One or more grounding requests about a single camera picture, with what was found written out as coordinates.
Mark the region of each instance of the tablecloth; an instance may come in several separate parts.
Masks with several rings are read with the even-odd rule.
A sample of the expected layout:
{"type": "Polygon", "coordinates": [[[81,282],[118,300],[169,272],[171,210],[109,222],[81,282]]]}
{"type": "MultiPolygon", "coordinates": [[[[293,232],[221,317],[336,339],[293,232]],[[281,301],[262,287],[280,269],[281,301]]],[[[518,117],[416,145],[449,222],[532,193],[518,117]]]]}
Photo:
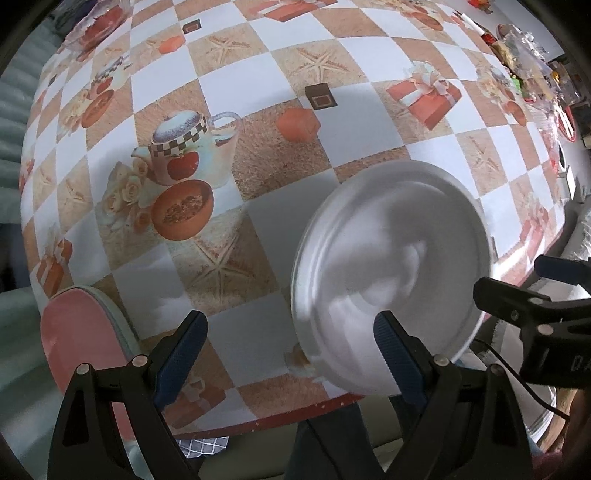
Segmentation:
{"type": "Polygon", "coordinates": [[[21,169],[35,297],[94,286],[146,352],[208,315],[164,412],[178,437],[312,417],[358,398],[318,376],[291,320],[322,201],[376,163],[435,164],[479,199],[493,273],[516,283],[564,223],[543,133],[444,3],[141,0],[44,68],[21,169]]]}

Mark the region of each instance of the red gift box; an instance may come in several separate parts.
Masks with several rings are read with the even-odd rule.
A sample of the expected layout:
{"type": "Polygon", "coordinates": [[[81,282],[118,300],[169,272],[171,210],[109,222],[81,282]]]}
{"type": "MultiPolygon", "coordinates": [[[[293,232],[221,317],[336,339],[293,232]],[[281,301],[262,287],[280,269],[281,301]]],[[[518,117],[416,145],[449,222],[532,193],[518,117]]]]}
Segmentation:
{"type": "Polygon", "coordinates": [[[433,130],[462,98],[461,91],[447,80],[438,77],[432,83],[433,85],[429,85],[414,79],[403,80],[387,90],[394,100],[405,105],[429,130],[433,130]]]}
{"type": "Polygon", "coordinates": [[[519,240],[526,246],[527,258],[530,259],[530,262],[535,260],[535,255],[540,249],[548,220],[548,211],[538,205],[537,215],[530,216],[523,224],[519,240]]]}
{"type": "Polygon", "coordinates": [[[48,298],[53,297],[64,278],[64,267],[72,257],[72,243],[62,238],[58,241],[52,255],[45,255],[39,263],[37,280],[48,298]]]}
{"type": "Polygon", "coordinates": [[[251,11],[272,18],[279,22],[287,22],[308,12],[313,12],[326,5],[335,4],[337,0],[325,0],[322,2],[305,2],[304,0],[271,0],[257,5],[251,11]]]}
{"type": "Polygon", "coordinates": [[[176,401],[164,410],[166,422],[177,430],[194,422],[226,398],[226,393],[214,385],[206,385],[203,389],[194,385],[185,385],[176,401]]]}

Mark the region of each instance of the checkered tablecloth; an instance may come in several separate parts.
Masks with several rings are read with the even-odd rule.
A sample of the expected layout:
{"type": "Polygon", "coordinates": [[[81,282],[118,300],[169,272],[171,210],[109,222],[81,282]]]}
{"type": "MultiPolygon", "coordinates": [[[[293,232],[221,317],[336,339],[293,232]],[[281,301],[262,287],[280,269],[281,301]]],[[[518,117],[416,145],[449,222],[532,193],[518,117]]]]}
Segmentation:
{"type": "MultiPolygon", "coordinates": [[[[514,90],[503,94],[515,97],[513,110],[491,94],[498,86],[483,78],[505,70],[450,7],[337,0],[300,5],[306,13],[280,21],[265,16],[277,14],[276,4],[136,2],[132,18],[88,56],[52,57],[25,135],[22,228],[41,310],[56,291],[94,286],[118,305],[145,351],[189,310],[207,314],[208,341],[176,410],[165,412],[173,433],[188,439],[291,423],[356,400],[302,360],[289,288],[307,222],[361,169],[410,158],[454,175],[479,199],[495,275],[508,281],[525,277],[564,223],[543,132],[514,90]],[[411,100],[391,93],[427,66],[449,102],[432,129],[411,100]],[[93,82],[109,75],[107,86],[93,82]],[[319,83],[337,106],[305,112],[297,135],[310,135],[306,125],[316,121],[320,129],[288,140],[278,118],[310,109],[305,87],[319,83]],[[90,99],[105,88],[110,103],[90,122],[90,99]],[[149,165],[132,153],[150,144],[165,117],[187,109],[234,112],[242,129],[208,223],[171,241],[151,222],[149,165]],[[56,250],[62,239],[72,246],[66,256],[56,250]]],[[[292,8],[287,2],[285,11],[292,8]]]]}

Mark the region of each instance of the black cable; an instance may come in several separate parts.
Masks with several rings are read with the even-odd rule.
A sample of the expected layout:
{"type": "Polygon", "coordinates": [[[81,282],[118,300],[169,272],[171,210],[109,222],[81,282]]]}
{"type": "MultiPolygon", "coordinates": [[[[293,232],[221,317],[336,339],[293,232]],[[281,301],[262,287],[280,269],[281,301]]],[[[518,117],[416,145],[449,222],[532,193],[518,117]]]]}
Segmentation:
{"type": "Polygon", "coordinates": [[[495,357],[497,357],[499,359],[499,361],[505,366],[505,368],[511,372],[511,374],[517,379],[517,381],[523,386],[523,388],[525,388],[526,392],[529,393],[531,395],[531,397],[540,405],[542,405],[546,410],[551,411],[553,414],[558,415],[561,419],[563,419],[566,423],[568,423],[570,421],[570,417],[564,413],[563,411],[554,408],[552,405],[547,404],[544,400],[542,400],[538,394],[536,392],[534,392],[531,387],[525,383],[523,381],[523,379],[521,378],[521,376],[519,375],[519,373],[517,373],[515,370],[513,370],[513,367],[510,366],[507,361],[501,357],[501,354],[499,354],[499,352],[497,352],[493,347],[491,347],[488,343],[478,339],[478,338],[474,338],[475,342],[480,343],[481,345],[484,345],[486,348],[488,348],[494,355],[495,357]]]}
{"type": "Polygon", "coordinates": [[[316,432],[316,429],[313,427],[312,422],[310,420],[306,420],[306,423],[308,424],[308,427],[310,428],[310,431],[312,432],[312,435],[314,435],[314,437],[318,441],[318,445],[320,445],[320,450],[322,450],[322,453],[324,453],[326,455],[326,457],[328,458],[329,462],[331,463],[331,465],[335,469],[335,473],[336,473],[337,479],[338,480],[345,480],[345,477],[343,476],[343,474],[339,470],[339,467],[336,465],[335,460],[330,456],[328,450],[324,446],[324,443],[322,443],[322,440],[320,439],[320,435],[318,435],[318,432],[316,432]]]}

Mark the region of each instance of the white plate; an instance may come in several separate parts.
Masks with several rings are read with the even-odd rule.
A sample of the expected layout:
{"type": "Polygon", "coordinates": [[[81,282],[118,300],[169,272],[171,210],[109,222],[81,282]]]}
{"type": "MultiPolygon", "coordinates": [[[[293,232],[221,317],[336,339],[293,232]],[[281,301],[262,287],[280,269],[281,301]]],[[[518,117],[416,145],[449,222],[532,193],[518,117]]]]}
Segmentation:
{"type": "Polygon", "coordinates": [[[472,288],[491,274],[489,238],[478,204],[444,170],[395,160],[361,171],[300,242],[291,309],[302,350],[338,387],[397,395],[373,334],[391,310],[431,353],[456,360],[483,318],[472,288]]]}

